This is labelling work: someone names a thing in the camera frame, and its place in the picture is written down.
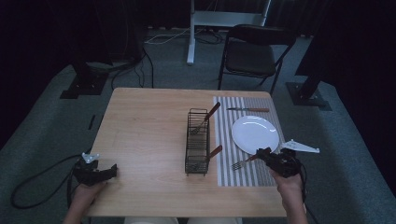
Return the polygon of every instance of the wire rack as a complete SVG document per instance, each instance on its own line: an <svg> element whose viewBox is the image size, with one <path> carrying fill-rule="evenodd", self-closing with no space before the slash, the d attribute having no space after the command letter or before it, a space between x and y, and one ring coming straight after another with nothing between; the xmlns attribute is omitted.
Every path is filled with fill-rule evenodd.
<svg viewBox="0 0 396 224"><path fill-rule="evenodd" d="M186 174L207 174L209 166L210 129L209 120L204 121L206 109L190 109L188 115L187 141L186 141Z"/></svg>

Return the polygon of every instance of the black chair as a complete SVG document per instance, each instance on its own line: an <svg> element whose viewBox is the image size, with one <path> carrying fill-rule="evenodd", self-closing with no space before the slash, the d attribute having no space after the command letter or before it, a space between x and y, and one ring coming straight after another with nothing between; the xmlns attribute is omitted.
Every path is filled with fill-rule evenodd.
<svg viewBox="0 0 396 224"><path fill-rule="evenodd" d="M239 24L231 28L225 40L219 71L219 85L224 74L261 77L262 83L275 75L270 94L273 93L283 58L296 42L296 34L287 29ZM275 60L273 46L284 46Z"/></svg>

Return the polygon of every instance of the knife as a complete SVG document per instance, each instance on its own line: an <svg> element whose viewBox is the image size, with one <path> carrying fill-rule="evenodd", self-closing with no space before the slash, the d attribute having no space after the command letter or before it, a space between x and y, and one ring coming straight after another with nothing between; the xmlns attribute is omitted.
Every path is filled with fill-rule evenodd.
<svg viewBox="0 0 396 224"><path fill-rule="evenodd" d="M244 110L244 111L254 111L254 112L270 112L269 108L241 108L241 107L232 107L227 108L227 110Z"/></svg>

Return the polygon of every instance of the white plate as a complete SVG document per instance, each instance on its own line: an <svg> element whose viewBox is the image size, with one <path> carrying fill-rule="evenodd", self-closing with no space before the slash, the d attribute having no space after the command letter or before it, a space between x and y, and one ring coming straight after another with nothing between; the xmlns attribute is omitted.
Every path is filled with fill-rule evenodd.
<svg viewBox="0 0 396 224"><path fill-rule="evenodd" d="M279 145L279 134L268 120L256 116L244 116L238 119L232 128L236 145L248 154L256 154L259 148L271 148Z"/></svg>

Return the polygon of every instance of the white desk leg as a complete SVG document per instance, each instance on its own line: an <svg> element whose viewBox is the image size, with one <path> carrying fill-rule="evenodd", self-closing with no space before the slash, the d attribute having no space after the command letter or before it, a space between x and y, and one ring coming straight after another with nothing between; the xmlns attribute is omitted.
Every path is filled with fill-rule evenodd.
<svg viewBox="0 0 396 224"><path fill-rule="evenodd" d="M191 0L191 15L190 15L190 44L189 44L189 54L187 55L187 64L194 64L194 53L195 53L195 24L194 24L194 0Z"/></svg>

